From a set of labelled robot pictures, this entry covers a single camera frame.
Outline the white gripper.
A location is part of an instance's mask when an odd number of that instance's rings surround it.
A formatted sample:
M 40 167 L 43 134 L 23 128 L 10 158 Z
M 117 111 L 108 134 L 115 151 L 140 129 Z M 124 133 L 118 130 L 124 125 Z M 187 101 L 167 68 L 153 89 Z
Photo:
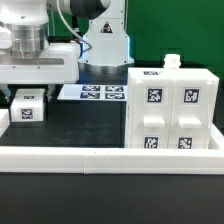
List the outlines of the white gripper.
M 46 98 L 55 99 L 56 85 L 79 80 L 78 59 L 81 49 L 77 43 L 52 43 L 39 57 L 15 58 L 9 51 L 0 50 L 0 90 L 10 101 L 7 84 L 49 84 Z

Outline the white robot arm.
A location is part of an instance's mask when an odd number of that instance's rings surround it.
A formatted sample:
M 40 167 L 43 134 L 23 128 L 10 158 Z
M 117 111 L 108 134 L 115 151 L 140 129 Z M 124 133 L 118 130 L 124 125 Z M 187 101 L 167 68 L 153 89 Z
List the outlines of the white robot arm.
M 75 83 L 79 68 L 108 73 L 134 63 L 128 0 L 0 0 L 0 91 Z

